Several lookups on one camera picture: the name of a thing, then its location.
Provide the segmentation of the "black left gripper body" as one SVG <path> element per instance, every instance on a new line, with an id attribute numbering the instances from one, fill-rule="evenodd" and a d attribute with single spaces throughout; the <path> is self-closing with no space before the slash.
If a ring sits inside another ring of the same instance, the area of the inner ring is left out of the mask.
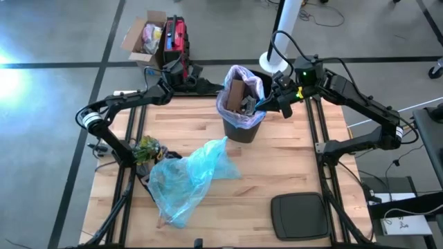
<path id="1" fill-rule="evenodd" d="M 176 92 L 180 93 L 196 93 L 197 81 L 190 79 L 189 67 L 182 59 L 176 59 L 168 62 L 162 68 L 163 79 Z"/>

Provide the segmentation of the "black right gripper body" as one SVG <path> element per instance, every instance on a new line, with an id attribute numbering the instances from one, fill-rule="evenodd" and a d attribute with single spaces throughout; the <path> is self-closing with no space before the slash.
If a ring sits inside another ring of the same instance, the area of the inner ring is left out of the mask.
<path id="1" fill-rule="evenodd" d="M 274 88 L 274 96 L 279 105 L 283 103 L 289 103 L 292 105 L 293 103 L 301 102 L 305 99 L 302 91 L 302 86 L 290 86 L 287 89 L 277 86 Z"/>

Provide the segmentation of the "trash pieces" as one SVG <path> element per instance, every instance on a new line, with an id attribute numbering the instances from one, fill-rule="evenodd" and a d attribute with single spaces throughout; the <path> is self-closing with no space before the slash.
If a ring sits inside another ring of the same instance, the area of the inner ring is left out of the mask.
<path id="1" fill-rule="evenodd" d="M 242 115 L 252 116 L 255 113 L 256 104 L 257 100 L 251 95 L 248 95 L 244 97 L 243 100 L 240 102 L 239 112 Z"/>

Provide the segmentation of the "brown cardboard piece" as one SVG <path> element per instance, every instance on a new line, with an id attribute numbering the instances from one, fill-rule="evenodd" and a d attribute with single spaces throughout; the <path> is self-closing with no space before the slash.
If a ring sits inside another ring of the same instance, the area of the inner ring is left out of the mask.
<path id="1" fill-rule="evenodd" d="M 240 111 L 245 86 L 246 85 L 243 80 L 233 80 L 232 81 L 231 86 L 230 86 L 230 92 L 228 94 L 228 100 L 226 103 L 227 110 Z"/>

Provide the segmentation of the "lavender translucent bin liner bag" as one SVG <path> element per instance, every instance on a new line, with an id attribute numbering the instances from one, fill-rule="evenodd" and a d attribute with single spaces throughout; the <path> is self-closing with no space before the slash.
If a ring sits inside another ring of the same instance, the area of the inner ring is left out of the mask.
<path id="1" fill-rule="evenodd" d="M 247 68 L 240 65 L 233 65 L 229 69 L 224 79 L 224 89 L 218 93 L 216 108 L 220 116 L 233 125 L 235 128 L 250 129 L 260 123 L 266 116 L 266 111 L 256 111 L 253 115 L 247 116 L 229 111 L 226 108 L 228 95 L 232 89 L 233 80 L 243 80 L 245 85 L 252 90 L 252 94 L 260 101 L 264 100 L 263 81 L 254 75 Z"/>

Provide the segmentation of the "blue plastic trash bag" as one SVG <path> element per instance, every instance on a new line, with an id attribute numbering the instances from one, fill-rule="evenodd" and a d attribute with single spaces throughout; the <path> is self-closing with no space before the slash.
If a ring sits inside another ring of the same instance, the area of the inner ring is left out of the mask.
<path id="1" fill-rule="evenodd" d="M 165 158 L 150 171 L 147 189 L 164 223 L 184 228 L 213 180 L 242 177 L 226 150 L 228 138 L 210 140 L 189 156 Z"/>

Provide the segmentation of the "black plastic trash bin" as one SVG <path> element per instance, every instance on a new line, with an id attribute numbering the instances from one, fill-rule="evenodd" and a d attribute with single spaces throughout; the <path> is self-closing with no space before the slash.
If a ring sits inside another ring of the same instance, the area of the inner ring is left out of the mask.
<path id="1" fill-rule="evenodd" d="M 264 85 L 264 94 L 265 97 L 269 97 L 270 94 L 270 87 L 271 87 L 271 76 L 267 74 L 263 74 L 261 72 L 257 72 L 254 70 L 250 70 L 254 75 L 258 76 L 262 81 Z M 245 86 L 243 98 L 251 95 L 253 98 L 255 98 L 255 95 L 252 94 L 252 90 Z M 233 113 L 241 114 L 239 111 L 232 111 Z M 224 132 L 225 135 L 230 138 L 231 140 L 234 140 L 236 142 L 242 142 L 242 143 L 251 143 L 253 142 L 255 135 L 260 127 L 260 123 L 255 125 L 254 127 L 250 129 L 241 129 L 241 128 L 235 128 L 233 125 L 231 125 L 229 122 L 227 122 L 225 119 L 223 119 L 223 125 L 224 125 Z"/>

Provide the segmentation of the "red tool case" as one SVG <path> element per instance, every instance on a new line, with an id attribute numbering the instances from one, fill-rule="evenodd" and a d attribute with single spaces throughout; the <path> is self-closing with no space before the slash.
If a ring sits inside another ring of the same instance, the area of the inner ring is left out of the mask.
<path id="1" fill-rule="evenodd" d="M 167 18 L 165 25 L 164 64 L 173 62 L 179 57 L 183 65 L 183 76 L 187 77 L 190 64 L 190 42 L 187 26 L 183 17 L 174 15 Z"/>

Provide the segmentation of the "plastic packets in box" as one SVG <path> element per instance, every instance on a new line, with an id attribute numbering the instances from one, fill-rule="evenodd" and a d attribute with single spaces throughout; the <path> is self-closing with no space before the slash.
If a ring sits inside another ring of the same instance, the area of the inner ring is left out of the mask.
<path id="1" fill-rule="evenodd" d="M 146 24 L 142 33 L 143 49 L 147 54 L 153 55 L 161 41 L 162 28 L 155 24 Z"/>

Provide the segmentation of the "open cardboard box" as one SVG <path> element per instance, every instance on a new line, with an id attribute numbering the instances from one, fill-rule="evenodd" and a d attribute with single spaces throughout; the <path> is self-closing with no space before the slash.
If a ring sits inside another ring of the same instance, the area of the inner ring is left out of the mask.
<path id="1" fill-rule="evenodd" d="M 165 12 L 148 10 L 146 17 L 137 17 L 127 31 L 121 48 L 130 52 L 129 60 L 136 62 L 141 69 L 146 66 L 160 69 L 164 65 L 163 47 L 165 45 L 166 21 Z M 146 51 L 145 40 L 148 38 L 148 34 L 145 32 L 145 28 L 148 24 L 160 28 L 158 35 L 156 35 L 156 31 L 153 32 L 154 36 L 159 38 L 153 52 Z"/>

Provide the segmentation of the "white pole with round base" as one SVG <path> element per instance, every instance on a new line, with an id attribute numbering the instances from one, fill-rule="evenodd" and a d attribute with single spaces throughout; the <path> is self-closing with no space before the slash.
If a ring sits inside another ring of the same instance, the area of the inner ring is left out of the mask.
<path id="1" fill-rule="evenodd" d="M 278 4 L 277 16 L 275 18 L 275 23 L 273 27 L 273 33 L 277 30 L 285 31 L 289 35 L 292 33 L 296 21 L 298 19 L 298 14 L 302 6 L 303 0 L 280 0 Z M 276 48 L 284 55 L 285 59 L 287 57 L 287 47 L 289 45 L 289 38 L 279 33 L 274 38 Z M 277 71 L 284 71 L 289 63 L 284 61 L 276 50 L 269 44 L 268 51 L 263 53 L 259 58 L 259 64 L 268 73 L 275 73 Z"/>

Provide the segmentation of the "yellow-green crumpled item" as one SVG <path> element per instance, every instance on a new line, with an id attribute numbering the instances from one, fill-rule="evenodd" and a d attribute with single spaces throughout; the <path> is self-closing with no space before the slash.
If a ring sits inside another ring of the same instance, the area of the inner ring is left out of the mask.
<path id="1" fill-rule="evenodd" d="M 142 165 L 143 163 L 156 158 L 160 150 L 161 144 L 157 139 L 151 136 L 143 136 L 133 149 L 136 164 Z"/>

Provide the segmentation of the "black flat bin lid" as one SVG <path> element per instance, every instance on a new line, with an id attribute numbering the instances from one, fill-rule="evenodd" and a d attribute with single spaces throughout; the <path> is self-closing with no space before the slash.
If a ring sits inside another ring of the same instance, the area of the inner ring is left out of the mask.
<path id="1" fill-rule="evenodd" d="M 271 221 L 281 241 L 309 241 L 330 235 L 329 216 L 318 192 L 274 196 Z"/>

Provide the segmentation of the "black side table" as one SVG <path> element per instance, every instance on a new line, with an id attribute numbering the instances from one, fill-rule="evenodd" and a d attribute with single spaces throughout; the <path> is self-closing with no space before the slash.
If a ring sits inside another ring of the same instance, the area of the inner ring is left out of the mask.
<path id="1" fill-rule="evenodd" d="M 443 188 L 443 103 L 413 111 L 413 118 L 435 175 Z"/>

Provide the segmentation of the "black caster wheel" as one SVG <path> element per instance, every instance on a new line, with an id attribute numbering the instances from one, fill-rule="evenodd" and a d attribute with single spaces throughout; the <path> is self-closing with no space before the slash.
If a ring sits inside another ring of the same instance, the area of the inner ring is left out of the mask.
<path id="1" fill-rule="evenodd" d="M 437 64 L 434 65 L 428 71 L 428 77 L 431 79 L 437 79 L 443 76 L 443 57 L 437 60 Z"/>

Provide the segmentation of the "white flat device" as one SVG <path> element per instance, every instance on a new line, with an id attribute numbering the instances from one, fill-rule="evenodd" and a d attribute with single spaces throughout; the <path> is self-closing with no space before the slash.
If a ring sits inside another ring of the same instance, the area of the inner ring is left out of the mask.
<path id="1" fill-rule="evenodd" d="M 381 199 L 382 203 L 390 201 L 399 201 L 416 197 L 416 194 L 410 193 L 376 193 L 375 197 Z M 432 235 L 431 229 L 425 216 L 403 216 L 377 220 L 384 236 L 406 236 L 406 235 Z"/>

